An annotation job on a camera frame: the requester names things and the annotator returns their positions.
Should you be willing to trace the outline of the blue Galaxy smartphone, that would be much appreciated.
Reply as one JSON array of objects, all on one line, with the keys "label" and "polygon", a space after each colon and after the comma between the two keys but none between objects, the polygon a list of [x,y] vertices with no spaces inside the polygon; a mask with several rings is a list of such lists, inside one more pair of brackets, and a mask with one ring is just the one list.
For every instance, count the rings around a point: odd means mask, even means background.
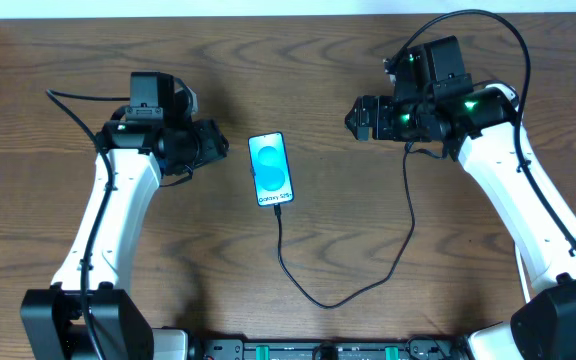
[{"label": "blue Galaxy smartphone", "polygon": [[269,207],[292,202],[294,189],[283,134],[252,136],[248,149],[257,205]]}]

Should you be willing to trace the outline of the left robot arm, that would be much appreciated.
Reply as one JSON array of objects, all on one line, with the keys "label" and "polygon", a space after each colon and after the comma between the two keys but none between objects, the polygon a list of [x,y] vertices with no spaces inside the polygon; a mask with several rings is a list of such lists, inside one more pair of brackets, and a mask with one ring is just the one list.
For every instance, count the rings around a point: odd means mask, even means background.
[{"label": "left robot arm", "polygon": [[196,94],[161,72],[134,72],[130,94],[98,133],[95,180],[72,247],[46,289],[26,292],[20,316],[37,359],[195,359],[201,344],[153,328],[130,297],[145,214],[163,178],[175,185],[226,157],[212,119],[194,120]]}]

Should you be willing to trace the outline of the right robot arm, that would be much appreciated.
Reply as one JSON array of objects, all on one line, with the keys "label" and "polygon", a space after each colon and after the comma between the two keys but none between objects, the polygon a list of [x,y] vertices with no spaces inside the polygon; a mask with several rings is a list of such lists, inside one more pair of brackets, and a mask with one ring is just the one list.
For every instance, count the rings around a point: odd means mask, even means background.
[{"label": "right robot arm", "polygon": [[361,96],[345,118],[360,141],[439,141],[483,189],[524,261],[536,295],[507,323],[468,336],[474,359],[576,359],[576,254],[519,167],[532,176],[576,240],[576,216],[537,160],[518,97],[497,83],[475,89],[450,36],[408,48],[391,96]]}]

